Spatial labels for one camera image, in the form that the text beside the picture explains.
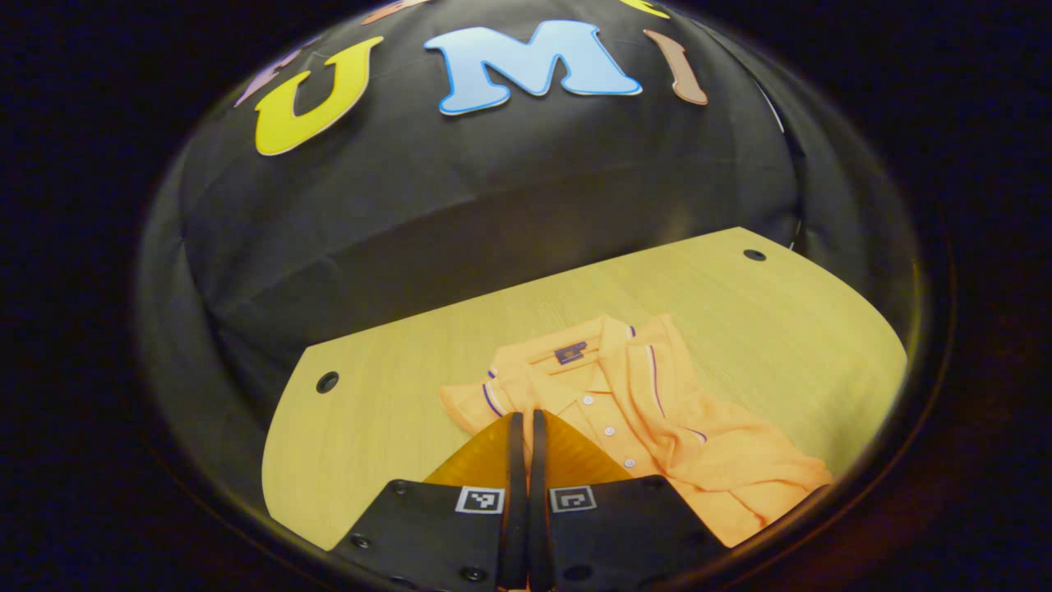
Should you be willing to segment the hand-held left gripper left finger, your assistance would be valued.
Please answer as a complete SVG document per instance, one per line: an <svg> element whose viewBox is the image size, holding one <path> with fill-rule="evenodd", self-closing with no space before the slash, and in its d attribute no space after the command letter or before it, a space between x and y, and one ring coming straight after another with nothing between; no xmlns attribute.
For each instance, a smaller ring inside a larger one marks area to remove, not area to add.
<svg viewBox="0 0 1052 592"><path fill-rule="evenodd" d="M335 546L402 590L513 590L527 580L524 419L490 423L427 479L391 479Z"/></svg>

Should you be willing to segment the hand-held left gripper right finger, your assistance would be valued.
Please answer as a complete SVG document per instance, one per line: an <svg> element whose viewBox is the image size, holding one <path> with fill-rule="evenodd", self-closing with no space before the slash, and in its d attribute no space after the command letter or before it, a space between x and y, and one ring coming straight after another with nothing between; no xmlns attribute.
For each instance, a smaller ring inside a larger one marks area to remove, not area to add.
<svg viewBox="0 0 1052 592"><path fill-rule="evenodd" d="M533 414L531 589L655 590L727 551L669 479L632 476L567 421Z"/></svg>

